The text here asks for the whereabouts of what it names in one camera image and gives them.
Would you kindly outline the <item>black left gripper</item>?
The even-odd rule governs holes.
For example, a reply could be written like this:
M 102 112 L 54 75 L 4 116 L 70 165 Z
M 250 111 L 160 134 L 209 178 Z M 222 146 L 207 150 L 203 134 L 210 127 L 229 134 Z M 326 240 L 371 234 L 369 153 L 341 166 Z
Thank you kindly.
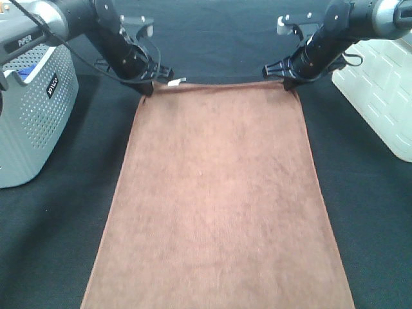
M 96 45 L 96 49 L 114 72 L 102 70 L 101 73 L 124 84 L 133 84 L 141 95 L 153 94 L 153 80 L 169 82 L 174 77 L 172 68 L 156 62 L 138 45 L 102 44 Z

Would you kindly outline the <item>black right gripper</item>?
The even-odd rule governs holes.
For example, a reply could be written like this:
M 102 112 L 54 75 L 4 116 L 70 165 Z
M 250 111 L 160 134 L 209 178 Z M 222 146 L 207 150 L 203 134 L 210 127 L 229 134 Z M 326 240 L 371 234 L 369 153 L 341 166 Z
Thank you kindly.
M 298 49 L 293 55 L 267 64 L 263 67 L 263 77 L 269 79 L 280 77 L 283 80 L 285 91 L 291 91 L 299 82 L 313 82 L 335 70 L 346 66 L 343 55 L 334 52 L 310 51 L 306 48 Z

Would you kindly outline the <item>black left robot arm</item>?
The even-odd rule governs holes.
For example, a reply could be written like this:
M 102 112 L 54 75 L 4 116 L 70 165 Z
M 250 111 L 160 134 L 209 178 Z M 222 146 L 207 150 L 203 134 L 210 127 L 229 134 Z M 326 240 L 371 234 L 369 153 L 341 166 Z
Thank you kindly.
M 111 79 L 151 96 L 156 80 L 174 72 L 139 42 L 153 36 L 150 17 L 124 16 L 112 1 L 1 1 L 1 64 L 40 44 L 67 46 L 85 35 L 114 73 Z

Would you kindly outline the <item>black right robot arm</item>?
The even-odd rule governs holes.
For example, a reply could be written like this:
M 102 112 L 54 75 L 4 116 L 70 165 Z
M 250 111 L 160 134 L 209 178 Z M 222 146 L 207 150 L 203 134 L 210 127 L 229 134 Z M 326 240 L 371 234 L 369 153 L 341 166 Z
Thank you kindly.
M 331 1 L 323 14 L 286 14 L 277 19 L 277 34 L 297 35 L 299 45 L 262 73 L 282 79 L 288 91 L 349 65 L 346 51 L 359 41 L 396 40 L 410 30 L 411 1 Z

